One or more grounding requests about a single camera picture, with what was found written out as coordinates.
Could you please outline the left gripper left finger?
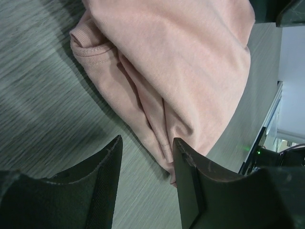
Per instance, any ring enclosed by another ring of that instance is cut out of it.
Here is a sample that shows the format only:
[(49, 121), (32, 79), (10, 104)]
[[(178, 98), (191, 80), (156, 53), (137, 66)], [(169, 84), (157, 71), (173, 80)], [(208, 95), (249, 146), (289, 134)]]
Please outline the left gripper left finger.
[(51, 178), (0, 173), (3, 229), (110, 229), (122, 162), (122, 137)]

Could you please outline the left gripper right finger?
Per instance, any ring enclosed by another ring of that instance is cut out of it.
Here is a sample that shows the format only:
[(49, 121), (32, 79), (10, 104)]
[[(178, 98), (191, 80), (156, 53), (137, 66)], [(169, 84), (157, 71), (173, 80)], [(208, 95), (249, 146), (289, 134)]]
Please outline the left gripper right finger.
[(237, 174), (173, 142), (181, 224), (184, 229), (302, 229), (305, 168), (264, 167)]

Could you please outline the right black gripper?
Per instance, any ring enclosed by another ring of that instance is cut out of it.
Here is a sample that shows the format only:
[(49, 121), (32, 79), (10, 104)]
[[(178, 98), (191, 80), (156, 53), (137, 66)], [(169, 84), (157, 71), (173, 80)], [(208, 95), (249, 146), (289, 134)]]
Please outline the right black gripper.
[(275, 23), (276, 27), (305, 25), (305, 0), (250, 0), (255, 23)]

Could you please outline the pink printed t shirt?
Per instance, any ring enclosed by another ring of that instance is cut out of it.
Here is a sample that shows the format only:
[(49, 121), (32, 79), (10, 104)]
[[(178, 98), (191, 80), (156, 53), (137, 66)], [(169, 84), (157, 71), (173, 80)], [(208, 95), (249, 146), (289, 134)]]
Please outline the pink printed t shirt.
[(201, 155), (244, 93), (255, 22), (247, 0), (86, 0), (71, 49), (105, 101), (171, 175), (173, 140)]

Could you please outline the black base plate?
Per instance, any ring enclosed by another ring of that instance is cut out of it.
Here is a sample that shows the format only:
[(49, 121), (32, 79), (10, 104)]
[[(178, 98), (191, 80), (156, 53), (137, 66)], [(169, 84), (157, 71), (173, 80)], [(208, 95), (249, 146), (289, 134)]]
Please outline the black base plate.
[(255, 158), (257, 155), (260, 154), (259, 151), (264, 146), (266, 137), (267, 137), (266, 127), (263, 126), (255, 142), (253, 143), (246, 160), (242, 163), (242, 166), (240, 167), (238, 174), (246, 176), (252, 172), (252, 169), (255, 164)]

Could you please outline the aluminium frame rail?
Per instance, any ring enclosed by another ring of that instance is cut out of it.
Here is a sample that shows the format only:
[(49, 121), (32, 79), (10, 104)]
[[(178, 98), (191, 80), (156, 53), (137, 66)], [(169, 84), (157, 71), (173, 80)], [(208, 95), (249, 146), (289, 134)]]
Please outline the aluminium frame rail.
[(271, 103), (269, 110), (266, 113), (266, 116), (261, 124), (257, 135), (249, 148), (248, 155), (245, 160), (253, 153), (256, 147), (256, 143), (258, 143), (259, 147), (264, 149), (273, 150), (275, 152), (278, 151), (279, 143), (281, 140), (277, 137), (278, 130), (278, 122), (279, 122), (279, 114), (282, 100), (282, 90), (283, 90), (283, 82), (277, 82), (277, 91), (274, 96), (274, 99)]

